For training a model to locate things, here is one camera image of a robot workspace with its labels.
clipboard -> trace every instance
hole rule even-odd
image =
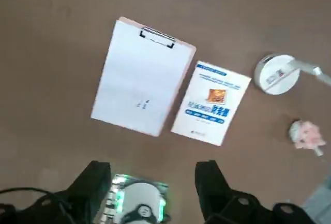
[[[159,136],[196,48],[120,17],[91,118]]]

white disc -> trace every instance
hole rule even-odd
[[[255,84],[271,95],[289,91],[300,76],[300,70],[289,63],[294,59],[286,54],[271,54],[264,57],[255,69]]]

white paper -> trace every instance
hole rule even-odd
[[[250,78],[198,61],[172,132],[221,145]],[[220,102],[210,102],[211,90],[225,90]]]
[[[158,136],[192,48],[170,49],[140,37],[140,30],[116,21],[91,117]]]

brown carpet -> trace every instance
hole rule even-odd
[[[172,223],[202,223],[194,166],[215,159],[234,188],[266,206],[303,203],[327,175],[331,145],[322,159],[295,150],[287,128],[304,118],[331,140],[331,89],[307,75],[281,96],[251,83],[221,147],[170,132],[192,66],[160,137],[92,120],[120,16],[196,46],[192,65],[252,76],[264,55],[285,52],[331,74],[329,0],[0,0],[0,188],[61,190],[92,159],[109,161],[114,172],[168,183]],[[24,207],[38,196],[0,202]]]

wire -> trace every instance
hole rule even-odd
[[[9,193],[9,192],[14,192],[14,191],[35,191],[35,192],[40,192],[40,193],[44,193],[46,195],[49,195],[51,197],[53,197],[59,204],[59,208],[61,210],[61,212],[67,216],[67,218],[69,219],[69,221],[72,224],[76,224],[76,222],[74,221],[74,219],[71,217],[71,215],[66,211],[66,209],[71,209],[71,205],[65,201],[64,199],[62,199],[60,196],[44,190],[44,189],[39,189],[39,188],[34,188],[34,187],[16,187],[16,188],[9,188],[9,189],[4,189],[4,190],[0,190],[0,195],[1,194],[5,194],[5,193]]]

